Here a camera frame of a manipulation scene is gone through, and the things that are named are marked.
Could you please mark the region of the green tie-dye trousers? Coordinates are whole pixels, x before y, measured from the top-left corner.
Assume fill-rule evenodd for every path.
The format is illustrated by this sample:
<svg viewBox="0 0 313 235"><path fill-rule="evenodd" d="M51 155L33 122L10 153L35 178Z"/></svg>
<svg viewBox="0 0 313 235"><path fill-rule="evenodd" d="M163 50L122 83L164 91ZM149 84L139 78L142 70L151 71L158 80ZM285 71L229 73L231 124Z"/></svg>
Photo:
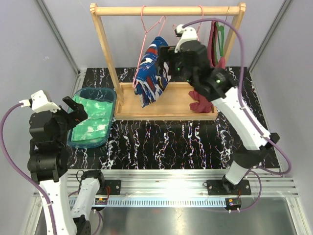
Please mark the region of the green tie-dye trousers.
<svg viewBox="0 0 313 235"><path fill-rule="evenodd" d="M113 103L82 98L74 95L73 100L84 106L88 118L79 123L71 135L72 142L92 143L102 141L107 135L112 120Z"/></svg>

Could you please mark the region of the blue patterned trousers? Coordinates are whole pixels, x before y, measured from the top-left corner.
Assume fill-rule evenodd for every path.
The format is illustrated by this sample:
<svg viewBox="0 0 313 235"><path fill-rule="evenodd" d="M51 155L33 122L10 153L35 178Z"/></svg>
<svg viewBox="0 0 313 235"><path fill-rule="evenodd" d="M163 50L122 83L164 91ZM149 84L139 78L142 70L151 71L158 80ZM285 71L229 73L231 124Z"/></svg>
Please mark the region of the blue patterned trousers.
<svg viewBox="0 0 313 235"><path fill-rule="evenodd" d="M160 36L155 37L144 53L135 76L136 87L134 94L139 96L141 107L156 102L166 89L171 77L168 76L168 65L164 64L163 72L157 75L156 62L158 50L161 46L168 46L167 42Z"/></svg>

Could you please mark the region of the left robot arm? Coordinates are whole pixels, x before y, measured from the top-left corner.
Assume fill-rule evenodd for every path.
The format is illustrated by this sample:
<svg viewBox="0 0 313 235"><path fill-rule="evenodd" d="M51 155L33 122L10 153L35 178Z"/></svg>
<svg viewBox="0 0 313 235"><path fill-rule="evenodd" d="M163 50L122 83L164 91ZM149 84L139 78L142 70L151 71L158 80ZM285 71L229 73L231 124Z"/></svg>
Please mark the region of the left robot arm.
<svg viewBox="0 0 313 235"><path fill-rule="evenodd" d="M89 215L97 194L106 189L101 170L85 171L81 176L78 196L71 208L67 192L68 132L88 118L82 104L69 96L63 98L72 111L40 95L32 98L34 113L30 117L30 158L27 168L39 187L44 208L47 234L89 235Z"/></svg>

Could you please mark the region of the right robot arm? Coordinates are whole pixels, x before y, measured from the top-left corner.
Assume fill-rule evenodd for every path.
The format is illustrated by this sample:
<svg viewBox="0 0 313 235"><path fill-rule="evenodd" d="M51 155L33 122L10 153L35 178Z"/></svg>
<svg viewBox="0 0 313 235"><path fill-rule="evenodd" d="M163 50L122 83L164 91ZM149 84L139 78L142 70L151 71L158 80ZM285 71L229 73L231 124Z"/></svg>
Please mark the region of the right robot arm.
<svg viewBox="0 0 313 235"><path fill-rule="evenodd" d="M225 69L212 67L206 47L197 40L175 46L161 46L158 50L157 72L169 66L169 74L182 76L200 95L216 106L236 130L243 144L233 154L228 172L218 183L217 189L227 194L239 190L241 180L258 165L273 144L279 140L277 133L270 133L242 101L235 81Z"/></svg>

